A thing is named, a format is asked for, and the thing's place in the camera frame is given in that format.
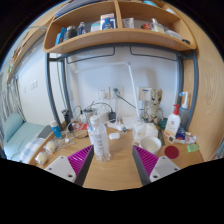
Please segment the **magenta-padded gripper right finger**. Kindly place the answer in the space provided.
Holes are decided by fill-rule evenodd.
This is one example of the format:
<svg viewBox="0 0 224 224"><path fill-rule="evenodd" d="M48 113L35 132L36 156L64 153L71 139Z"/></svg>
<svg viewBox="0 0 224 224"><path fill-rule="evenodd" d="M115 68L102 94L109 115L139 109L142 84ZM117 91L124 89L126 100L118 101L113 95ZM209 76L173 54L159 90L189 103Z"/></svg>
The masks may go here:
<svg viewBox="0 0 224 224"><path fill-rule="evenodd" d="M134 145L132 155L143 186L180 170L167 156L156 156Z"/></svg>

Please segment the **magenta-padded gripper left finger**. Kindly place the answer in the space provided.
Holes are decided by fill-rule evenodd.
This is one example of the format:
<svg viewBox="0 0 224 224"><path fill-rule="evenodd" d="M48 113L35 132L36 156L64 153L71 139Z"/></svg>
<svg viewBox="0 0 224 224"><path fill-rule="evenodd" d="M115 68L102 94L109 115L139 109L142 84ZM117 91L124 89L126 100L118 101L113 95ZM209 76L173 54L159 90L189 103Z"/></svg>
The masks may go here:
<svg viewBox="0 0 224 224"><path fill-rule="evenodd" d="M45 171L75 183L78 186L82 186L86 179L93 155L94 146L90 145L68 157L59 156L45 168Z"/></svg>

